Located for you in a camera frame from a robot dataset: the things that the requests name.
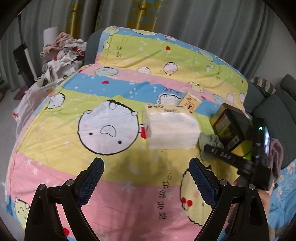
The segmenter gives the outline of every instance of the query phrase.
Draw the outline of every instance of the white floor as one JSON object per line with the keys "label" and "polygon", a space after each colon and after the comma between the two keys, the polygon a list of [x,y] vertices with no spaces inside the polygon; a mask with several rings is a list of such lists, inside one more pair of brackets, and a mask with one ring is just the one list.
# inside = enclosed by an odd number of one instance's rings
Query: white floor
{"label": "white floor", "polygon": [[7,167],[15,143],[16,121],[12,117],[12,112],[20,102],[13,99],[16,93],[17,91],[8,91],[0,102],[0,217],[13,236],[18,241],[24,241],[24,231],[18,222],[6,212],[4,199]]}

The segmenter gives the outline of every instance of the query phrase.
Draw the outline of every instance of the metal screw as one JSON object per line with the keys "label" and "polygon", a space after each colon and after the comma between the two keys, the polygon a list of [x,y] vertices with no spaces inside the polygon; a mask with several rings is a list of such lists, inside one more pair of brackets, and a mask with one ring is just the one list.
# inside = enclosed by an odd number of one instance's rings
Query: metal screw
{"label": "metal screw", "polygon": [[227,181],[222,179],[219,181],[221,185],[226,186],[227,185]]}
{"label": "metal screw", "polygon": [[39,190],[42,190],[43,188],[45,188],[45,185],[44,185],[44,184],[40,184],[40,185],[38,186],[38,189],[39,189]]}
{"label": "metal screw", "polygon": [[255,189],[255,186],[253,184],[249,184],[249,188],[254,190]]}
{"label": "metal screw", "polygon": [[72,180],[72,179],[69,179],[66,181],[67,186],[71,186],[73,183],[74,183],[74,180]]}

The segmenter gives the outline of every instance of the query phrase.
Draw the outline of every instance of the tissue pack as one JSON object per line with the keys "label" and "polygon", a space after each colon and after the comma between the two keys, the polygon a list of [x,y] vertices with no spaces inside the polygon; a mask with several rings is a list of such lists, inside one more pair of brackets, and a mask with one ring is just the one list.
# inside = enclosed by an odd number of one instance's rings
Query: tissue pack
{"label": "tissue pack", "polygon": [[194,148],[201,132],[197,120],[181,105],[146,104],[143,122],[150,150]]}

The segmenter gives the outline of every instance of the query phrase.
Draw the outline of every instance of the plastic bag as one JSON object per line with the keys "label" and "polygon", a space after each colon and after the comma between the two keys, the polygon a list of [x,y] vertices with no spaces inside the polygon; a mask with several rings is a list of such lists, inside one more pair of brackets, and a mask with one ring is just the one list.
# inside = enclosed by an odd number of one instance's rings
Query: plastic bag
{"label": "plastic bag", "polygon": [[44,79],[39,79],[27,90],[24,97],[20,101],[20,104],[12,113],[12,116],[17,122],[16,138],[37,107],[62,81],[64,81],[64,79],[58,79],[45,86],[42,86]]}

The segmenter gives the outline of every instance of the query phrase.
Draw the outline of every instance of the bedsheet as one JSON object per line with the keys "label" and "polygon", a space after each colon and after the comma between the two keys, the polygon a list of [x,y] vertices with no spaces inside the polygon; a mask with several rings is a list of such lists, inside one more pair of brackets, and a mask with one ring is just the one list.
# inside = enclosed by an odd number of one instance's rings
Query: bedsheet
{"label": "bedsheet", "polygon": [[[75,179],[95,157],[105,171],[82,211],[100,240],[194,240],[211,208],[189,173],[199,149],[147,150],[145,103],[177,104],[187,91],[202,104],[193,113],[201,131],[222,103],[244,111],[245,78],[217,56],[172,37],[109,27],[96,64],[54,90],[22,130],[6,180],[7,211],[25,228],[37,186]],[[218,178],[236,169],[204,162]],[[57,206],[69,240],[75,240]]]}

